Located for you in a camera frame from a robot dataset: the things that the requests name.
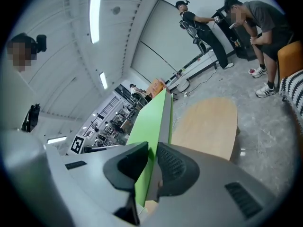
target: black shorts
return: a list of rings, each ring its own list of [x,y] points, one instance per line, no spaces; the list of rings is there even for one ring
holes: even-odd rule
[[[273,42],[271,44],[256,44],[255,46],[259,48],[264,54],[268,55],[271,59],[276,61],[278,60],[278,51],[290,43],[291,37],[291,34],[273,32]]]

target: white sneaker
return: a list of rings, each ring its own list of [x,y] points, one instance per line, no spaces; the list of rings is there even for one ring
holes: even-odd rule
[[[227,69],[227,68],[230,68],[230,67],[233,67],[233,66],[234,66],[234,64],[232,62],[228,63],[227,66],[223,68],[223,70]]]
[[[262,67],[259,66],[257,68],[257,70],[254,73],[252,73],[251,75],[252,75],[253,78],[259,78],[262,75],[266,75],[266,74],[267,74],[266,68],[265,68],[265,70],[263,70]]]
[[[265,84],[265,86],[263,88],[256,91],[257,97],[264,98],[264,97],[267,97],[267,96],[270,96],[270,95],[273,95],[276,93],[275,87],[273,89],[270,89],[269,86],[267,85],[267,83],[264,83],[264,84]]]

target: green partition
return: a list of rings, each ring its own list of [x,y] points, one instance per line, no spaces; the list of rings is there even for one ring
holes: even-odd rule
[[[163,90],[139,112],[127,141],[127,144],[142,141],[147,141],[149,144],[148,163],[135,184],[136,201],[141,206],[145,205],[145,199],[152,175],[153,162],[157,152],[158,139],[161,133],[161,125],[163,120],[167,120],[167,118],[171,121],[170,116],[172,114],[168,117],[167,115],[166,117],[163,117],[163,109],[165,106],[168,106],[165,105],[165,102],[167,103],[167,97],[171,97],[171,95],[167,93],[166,90]]]

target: whiteboard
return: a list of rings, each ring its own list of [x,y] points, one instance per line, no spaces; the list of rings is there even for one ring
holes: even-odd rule
[[[166,81],[175,72],[161,57],[141,42],[138,43],[132,68],[150,82],[156,78]]]
[[[160,0],[141,36],[142,42],[177,71],[201,53],[187,31],[180,28],[180,20],[179,11]]]

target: tan tabletop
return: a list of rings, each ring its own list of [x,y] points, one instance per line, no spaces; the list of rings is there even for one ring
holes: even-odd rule
[[[207,99],[185,112],[172,135],[172,144],[230,160],[237,123],[237,107],[230,99]]]

